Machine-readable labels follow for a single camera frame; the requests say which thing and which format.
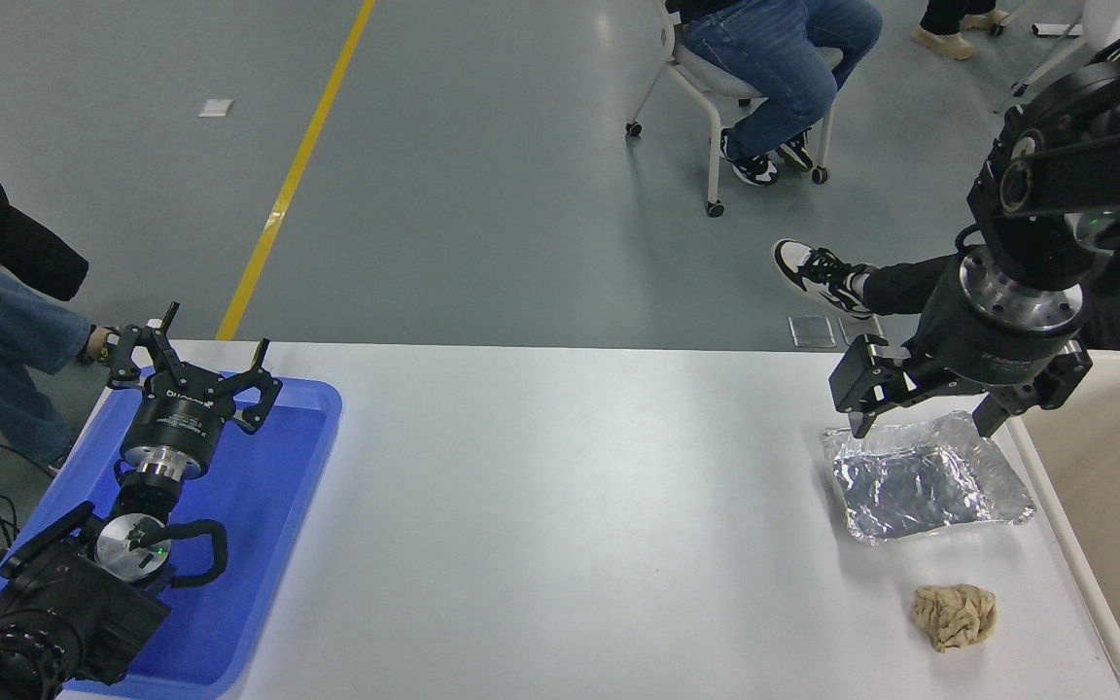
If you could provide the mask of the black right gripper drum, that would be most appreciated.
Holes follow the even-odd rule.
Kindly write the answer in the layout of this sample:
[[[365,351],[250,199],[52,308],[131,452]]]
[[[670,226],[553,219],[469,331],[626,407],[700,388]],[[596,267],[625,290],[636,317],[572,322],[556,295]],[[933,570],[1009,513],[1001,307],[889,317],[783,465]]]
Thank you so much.
[[[1026,384],[1074,337],[1074,288],[1014,282],[990,258],[945,258],[907,342],[915,385]]]

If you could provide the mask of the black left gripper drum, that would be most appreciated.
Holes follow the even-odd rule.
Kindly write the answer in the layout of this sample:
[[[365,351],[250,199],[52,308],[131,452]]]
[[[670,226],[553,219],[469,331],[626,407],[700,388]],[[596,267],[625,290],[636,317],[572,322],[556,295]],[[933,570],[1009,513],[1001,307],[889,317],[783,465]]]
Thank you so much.
[[[190,458],[212,457],[234,411],[234,402],[217,388],[222,380],[209,371],[193,372],[184,385],[170,372],[146,377],[122,456],[141,458],[146,449],[168,448]]]

